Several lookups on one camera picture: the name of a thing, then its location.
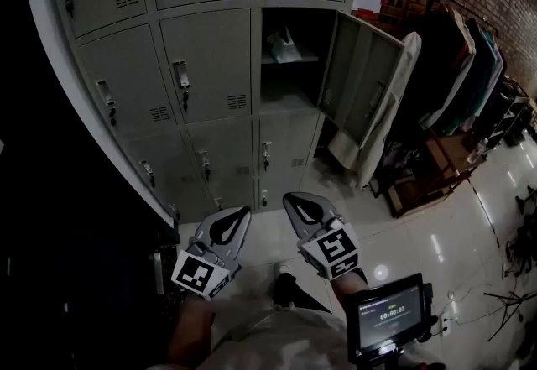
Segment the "clear plastic bottle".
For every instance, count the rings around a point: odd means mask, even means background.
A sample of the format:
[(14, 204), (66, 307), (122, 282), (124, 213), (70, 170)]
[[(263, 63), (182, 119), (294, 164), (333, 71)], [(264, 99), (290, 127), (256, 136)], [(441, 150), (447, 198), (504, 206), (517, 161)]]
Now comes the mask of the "clear plastic bottle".
[(487, 138), (484, 138), (477, 143), (476, 147), (467, 156), (467, 162), (469, 164), (475, 164), (477, 160), (486, 152), (487, 143)]

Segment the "grey locker door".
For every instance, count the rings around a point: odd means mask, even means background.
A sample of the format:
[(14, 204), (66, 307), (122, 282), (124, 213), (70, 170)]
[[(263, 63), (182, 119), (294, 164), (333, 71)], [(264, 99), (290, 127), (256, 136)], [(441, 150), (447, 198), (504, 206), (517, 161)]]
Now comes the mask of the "grey locker door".
[(358, 147), (378, 119), (404, 43), (350, 14), (338, 11), (317, 107)]

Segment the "person's white shirt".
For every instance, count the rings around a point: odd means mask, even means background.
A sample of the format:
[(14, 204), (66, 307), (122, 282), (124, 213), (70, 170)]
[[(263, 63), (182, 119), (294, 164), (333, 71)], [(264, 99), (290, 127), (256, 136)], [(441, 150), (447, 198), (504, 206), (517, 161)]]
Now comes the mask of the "person's white shirt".
[(345, 323), (319, 310), (273, 308), (234, 327), (195, 370), (357, 370)]

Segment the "black metal shelf rack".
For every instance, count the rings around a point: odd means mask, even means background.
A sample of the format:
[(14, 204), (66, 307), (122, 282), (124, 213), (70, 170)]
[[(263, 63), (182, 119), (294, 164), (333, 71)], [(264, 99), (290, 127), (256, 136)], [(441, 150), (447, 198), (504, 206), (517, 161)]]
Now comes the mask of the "black metal shelf rack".
[(494, 111), (494, 128), (487, 141), (487, 148), (490, 150), (501, 143), (515, 124), (529, 103), (529, 95), (515, 79), (505, 76), (495, 102), (497, 107)]

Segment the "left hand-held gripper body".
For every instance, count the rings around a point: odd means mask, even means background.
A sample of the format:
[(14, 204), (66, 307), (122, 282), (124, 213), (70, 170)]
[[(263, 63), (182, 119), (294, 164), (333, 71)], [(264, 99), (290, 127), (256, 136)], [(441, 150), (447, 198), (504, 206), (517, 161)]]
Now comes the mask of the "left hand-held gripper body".
[(213, 300), (241, 269), (235, 259), (192, 237), (188, 248), (179, 252), (171, 281), (204, 300)]

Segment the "person's right forearm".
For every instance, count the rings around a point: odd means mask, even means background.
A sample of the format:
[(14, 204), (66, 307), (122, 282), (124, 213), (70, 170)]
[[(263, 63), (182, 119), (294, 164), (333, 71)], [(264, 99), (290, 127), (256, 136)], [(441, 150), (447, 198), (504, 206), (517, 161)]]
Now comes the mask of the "person's right forearm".
[(345, 308), (345, 300), (348, 295), (369, 289), (364, 272), (359, 268), (333, 279), (331, 287), (342, 308)]

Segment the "brown wooden stool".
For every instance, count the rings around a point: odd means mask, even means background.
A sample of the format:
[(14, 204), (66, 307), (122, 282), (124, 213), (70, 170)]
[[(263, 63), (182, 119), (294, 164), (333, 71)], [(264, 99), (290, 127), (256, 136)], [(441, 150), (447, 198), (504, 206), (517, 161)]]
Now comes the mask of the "brown wooden stool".
[(386, 197), (392, 215), (400, 218), (450, 196), (486, 161), (487, 150), (475, 164), (467, 162), (476, 145), (466, 133), (439, 137), (429, 132), (402, 161), (383, 167), (380, 193)]

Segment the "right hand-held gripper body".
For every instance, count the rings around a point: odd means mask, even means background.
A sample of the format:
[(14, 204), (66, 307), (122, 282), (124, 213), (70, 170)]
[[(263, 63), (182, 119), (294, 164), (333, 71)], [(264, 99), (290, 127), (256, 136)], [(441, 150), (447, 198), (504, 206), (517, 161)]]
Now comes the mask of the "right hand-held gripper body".
[(299, 253), (323, 279), (337, 279), (358, 267), (359, 250), (350, 223), (334, 217), (325, 227), (298, 241)]

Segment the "grey metal locker cabinet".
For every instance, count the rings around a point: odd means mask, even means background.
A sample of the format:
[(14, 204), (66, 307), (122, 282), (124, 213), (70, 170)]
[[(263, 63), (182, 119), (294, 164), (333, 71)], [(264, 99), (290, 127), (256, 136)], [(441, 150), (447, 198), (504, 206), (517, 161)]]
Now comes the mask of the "grey metal locker cabinet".
[[(317, 107), (352, 0), (29, 0), (76, 112), (170, 221), (274, 207), (328, 119)], [(302, 60), (279, 64), (286, 26)]]

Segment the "clothes rack with garments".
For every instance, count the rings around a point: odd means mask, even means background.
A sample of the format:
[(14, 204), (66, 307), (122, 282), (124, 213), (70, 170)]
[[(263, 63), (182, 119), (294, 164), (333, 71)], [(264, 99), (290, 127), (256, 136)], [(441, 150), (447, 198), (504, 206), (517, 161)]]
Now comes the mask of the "clothes rack with garments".
[(428, 23), (442, 24), (431, 61), (440, 96), (419, 125), (442, 136), (469, 131), (504, 73), (498, 27), (460, 0), (428, 0), (425, 16)]

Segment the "black chair base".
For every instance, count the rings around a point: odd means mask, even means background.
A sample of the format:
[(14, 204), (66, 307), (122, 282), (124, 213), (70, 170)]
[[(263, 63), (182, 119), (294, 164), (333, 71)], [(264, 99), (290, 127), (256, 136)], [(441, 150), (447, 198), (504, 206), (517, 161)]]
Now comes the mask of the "black chair base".
[(534, 211), (537, 209), (537, 189), (527, 186), (528, 195), (525, 198), (516, 196), (515, 200), (519, 212), (523, 216), (532, 216)]

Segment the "black tripod stand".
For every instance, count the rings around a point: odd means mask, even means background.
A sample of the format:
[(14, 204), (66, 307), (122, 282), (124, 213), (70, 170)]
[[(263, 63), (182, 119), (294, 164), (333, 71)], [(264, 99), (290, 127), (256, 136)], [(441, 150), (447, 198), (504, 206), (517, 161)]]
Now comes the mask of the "black tripod stand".
[(502, 321), (499, 328), (487, 339), (487, 342), (490, 342), (518, 312), (522, 304), (524, 304), (526, 301), (537, 298), (537, 290), (532, 291), (531, 293), (523, 293), (522, 295), (516, 294), (514, 290), (509, 291), (506, 294), (484, 293), (483, 295), (498, 299), (502, 304), (500, 307), (500, 310), (503, 312)]

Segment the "clear plastic bag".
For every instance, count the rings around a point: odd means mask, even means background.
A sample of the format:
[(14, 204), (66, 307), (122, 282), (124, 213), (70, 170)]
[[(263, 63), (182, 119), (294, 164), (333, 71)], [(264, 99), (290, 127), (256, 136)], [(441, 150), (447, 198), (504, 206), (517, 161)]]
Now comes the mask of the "clear plastic bag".
[(294, 63), (302, 60), (302, 55), (286, 26), (271, 33), (267, 37), (267, 43), (270, 54), (279, 64)]

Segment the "black mounted screen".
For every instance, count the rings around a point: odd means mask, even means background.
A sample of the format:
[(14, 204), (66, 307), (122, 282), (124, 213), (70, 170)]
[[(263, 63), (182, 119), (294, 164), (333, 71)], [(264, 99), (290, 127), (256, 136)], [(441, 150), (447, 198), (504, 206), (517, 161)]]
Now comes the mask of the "black mounted screen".
[(349, 362), (358, 370), (395, 370), (407, 344), (431, 338), (431, 303), (432, 285), (420, 273), (347, 295)]

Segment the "person's left forearm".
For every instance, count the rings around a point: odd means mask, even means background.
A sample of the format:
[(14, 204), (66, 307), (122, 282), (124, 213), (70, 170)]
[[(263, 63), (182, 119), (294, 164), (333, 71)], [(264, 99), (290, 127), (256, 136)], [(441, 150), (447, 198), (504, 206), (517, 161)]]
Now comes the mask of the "person's left forearm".
[(167, 364), (174, 370), (195, 370), (211, 354), (211, 303), (187, 295), (179, 306), (178, 319), (167, 352)]

